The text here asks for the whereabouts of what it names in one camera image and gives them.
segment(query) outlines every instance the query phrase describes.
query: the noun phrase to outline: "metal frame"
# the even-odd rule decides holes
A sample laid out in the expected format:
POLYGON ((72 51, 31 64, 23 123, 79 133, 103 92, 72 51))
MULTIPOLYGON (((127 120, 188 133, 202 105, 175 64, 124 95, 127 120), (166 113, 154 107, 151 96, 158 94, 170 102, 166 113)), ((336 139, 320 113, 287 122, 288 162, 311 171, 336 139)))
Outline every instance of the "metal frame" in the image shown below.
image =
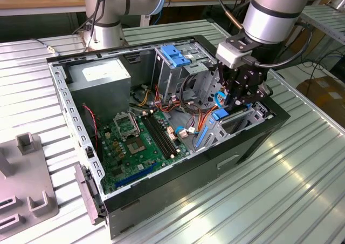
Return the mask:
POLYGON ((328 5, 306 6, 301 18, 341 44, 345 44, 345 13, 328 5))
MULTIPOLYGON (((98 50, 90 53, 60 56, 47 60, 54 78, 54 84, 59 92, 61 109, 66 117, 66 122, 70 124, 70 129, 74 131, 73 138, 78 141, 76 146, 80 146, 79 151, 82 153, 81 163, 85 165, 86 169, 91 171, 97 186, 101 185, 100 181, 104 177, 104 170, 100 165, 99 158, 93 149, 89 136, 85 133, 85 127, 76 111, 76 106, 72 97, 70 97, 67 85, 61 76, 67 72, 65 68, 69 65, 87 62, 88 57, 95 55, 97 55, 99 59, 109 58, 109 56, 114 58, 125 52, 135 52, 142 49, 147 50, 148 47, 155 49, 158 45, 162 44, 173 43, 179 45, 188 42, 198 43, 206 53, 212 55, 213 58, 215 57, 217 49, 203 36, 194 36, 133 45, 130 47, 123 46, 113 49, 98 50), (94 153, 92 157, 87 157, 87 148, 93 150, 94 153)), ((226 139, 217 146, 201 149, 179 162, 132 182, 121 189, 117 189, 113 193, 105 195, 100 187, 98 187, 100 198, 109 214, 108 220, 112 238, 125 231, 130 225, 137 224, 147 219, 157 211, 166 208, 169 204, 203 186, 206 182, 214 180, 220 174, 233 167, 237 162, 243 162, 249 158, 254 150, 256 150, 271 133, 282 126, 289 118, 289 115, 270 98, 266 98, 261 102, 267 109, 274 113, 274 117, 265 120, 263 123, 256 124, 245 131, 241 131, 240 133, 234 133, 231 136, 231 140, 226 139), (218 163, 234 155, 236 155, 236 157, 234 157, 231 162, 229 161, 229 163, 222 166, 220 170, 218 163), (205 176, 195 180, 196 173, 204 174, 205 176), (182 177, 188 182, 193 180, 195 182, 192 184, 182 184, 182 177), (174 191, 170 194, 166 193, 171 184, 178 186, 179 191, 174 191), (166 193, 164 198, 159 198, 158 196, 161 196, 162 193, 166 193), (154 206, 149 205, 150 200, 156 200, 154 206)))

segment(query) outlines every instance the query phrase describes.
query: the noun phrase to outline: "metal workbench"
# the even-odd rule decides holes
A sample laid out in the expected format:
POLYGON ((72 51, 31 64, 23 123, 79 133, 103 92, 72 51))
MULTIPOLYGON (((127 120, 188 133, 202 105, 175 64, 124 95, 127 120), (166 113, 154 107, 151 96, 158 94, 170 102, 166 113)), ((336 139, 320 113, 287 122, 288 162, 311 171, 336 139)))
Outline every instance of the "metal workbench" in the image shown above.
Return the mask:
MULTIPOLYGON (((125 30, 130 43, 204 35, 217 45, 226 33, 194 21, 125 30)), ((78 36, 43 41, 63 54, 80 52, 78 36)), ((3 241, 109 243, 104 224, 92 226, 77 182, 78 157, 37 42, 0 44, 0 142, 38 133, 59 214, 3 241)), ((120 235, 118 243, 341 243, 345 237, 344 130, 271 72, 273 99, 290 115, 254 156, 120 235)))
POLYGON ((329 5, 310 5, 303 9, 300 17, 331 37, 326 48, 332 39, 345 44, 345 12, 341 13, 329 5))

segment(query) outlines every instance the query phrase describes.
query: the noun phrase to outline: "robotic arm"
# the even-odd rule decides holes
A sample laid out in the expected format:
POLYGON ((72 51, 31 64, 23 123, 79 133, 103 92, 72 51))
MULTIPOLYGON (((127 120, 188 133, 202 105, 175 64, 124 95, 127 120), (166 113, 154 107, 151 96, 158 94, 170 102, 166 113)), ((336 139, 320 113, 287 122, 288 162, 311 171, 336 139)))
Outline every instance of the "robotic arm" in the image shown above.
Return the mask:
MULTIPOLYGON (((92 28, 84 32, 84 40, 92 49, 124 45, 119 15, 154 15, 163 8, 164 0, 85 0, 86 14, 92 28)), ((243 24, 238 22, 219 0, 225 14, 240 33, 221 42, 216 57, 219 60, 220 82, 225 87, 228 110, 270 96, 265 84, 270 68, 297 59, 311 40, 292 58, 275 63, 280 43, 291 32, 308 0, 251 0, 243 24)))
POLYGON ((87 17, 93 20, 95 12, 96 16, 94 29, 84 32, 84 40, 90 48, 99 50, 124 45, 119 16, 155 15, 162 10, 164 0, 85 0, 85 3, 87 17))
POLYGON ((243 24, 229 17, 240 29, 238 35, 221 42, 216 57, 219 60, 220 82, 226 88, 226 108, 231 110, 270 96, 273 92, 265 84, 269 68, 285 65, 307 49, 305 46, 292 58, 272 64, 291 32, 308 0, 251 0, 243 24))

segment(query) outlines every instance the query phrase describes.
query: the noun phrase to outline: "metal bracket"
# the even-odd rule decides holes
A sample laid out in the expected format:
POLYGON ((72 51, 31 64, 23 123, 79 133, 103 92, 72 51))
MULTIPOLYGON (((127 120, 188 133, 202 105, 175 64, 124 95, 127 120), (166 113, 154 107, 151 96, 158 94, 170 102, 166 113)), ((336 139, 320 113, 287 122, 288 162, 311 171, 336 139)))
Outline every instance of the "metal bracket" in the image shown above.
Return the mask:
POLYGON ((228 37, 225 41, 235 47, 239 52, 251 51, 262 45, 262 43, 249 40, 248 36, 244 32, 228 37))
POLYGON ((75 179, 77 180, 82 199, 86 206, 87 214, 91 220, 92 225, 97 225, 104 221, 101 213, 104 212, 102 209, 95 204, 94 197, 98 194, 97 187, 92 178, 88 178, 85 175, 80 164, 74 166, 75 168, 75 179))

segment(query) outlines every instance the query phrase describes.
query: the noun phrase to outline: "robot end effector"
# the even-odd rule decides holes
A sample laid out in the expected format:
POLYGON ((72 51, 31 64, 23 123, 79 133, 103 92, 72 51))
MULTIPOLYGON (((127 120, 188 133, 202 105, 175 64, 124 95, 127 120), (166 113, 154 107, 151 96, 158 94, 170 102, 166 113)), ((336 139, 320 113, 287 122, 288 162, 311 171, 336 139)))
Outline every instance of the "robot end effector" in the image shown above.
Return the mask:
POLYGON ((293 26, 308 28, 304 23, 295 23, 307 1, 251 0, 243 24, 237 25, 237 20, 234 22, 240 33, 221 42, 216 54, 220 83, 227 93, 224 104, 229 110, 270 96, 273 92, 265 84, 268 70, 292 62, 307 49, 311 31, 306 44, 296 55, 272 64, 280 43, 293 26))

